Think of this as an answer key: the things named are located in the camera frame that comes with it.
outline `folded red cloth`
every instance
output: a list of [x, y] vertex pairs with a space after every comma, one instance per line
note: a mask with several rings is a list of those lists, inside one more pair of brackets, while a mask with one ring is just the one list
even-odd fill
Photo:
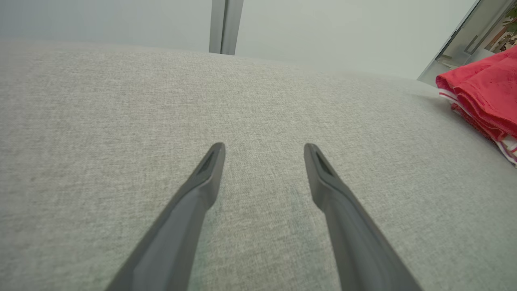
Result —
[[517, 46], [436, 77], [440, 96], [517, 167]]

